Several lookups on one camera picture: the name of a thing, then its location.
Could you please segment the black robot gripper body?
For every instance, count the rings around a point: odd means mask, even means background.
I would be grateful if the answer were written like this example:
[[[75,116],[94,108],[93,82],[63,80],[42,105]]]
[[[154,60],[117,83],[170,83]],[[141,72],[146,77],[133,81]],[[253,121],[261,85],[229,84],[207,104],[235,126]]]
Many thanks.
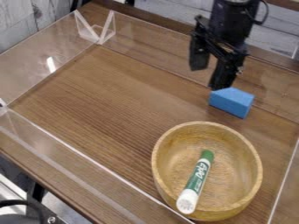
[[[247,55],[246,39],[257,20],[258,7],[262,0],[214,0],[210,22],[202,22],[202,16],[195,17],[197,25],[191,31],[206,40],[210,55],[227,60],[230,55]]]

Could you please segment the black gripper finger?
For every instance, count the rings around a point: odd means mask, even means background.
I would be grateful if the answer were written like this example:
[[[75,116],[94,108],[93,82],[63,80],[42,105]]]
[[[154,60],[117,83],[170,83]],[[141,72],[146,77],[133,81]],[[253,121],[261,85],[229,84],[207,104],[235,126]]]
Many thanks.
[[[206,69],[210,63],[210,51],[206,40],[195,35],[191,36],[190,45],[190,67],[193,71]]]
[[[227,61],[219,59],[213,76],[210,77],[209,87],[213,91],[230,88],[243,67],[245,58],[233,57]]]

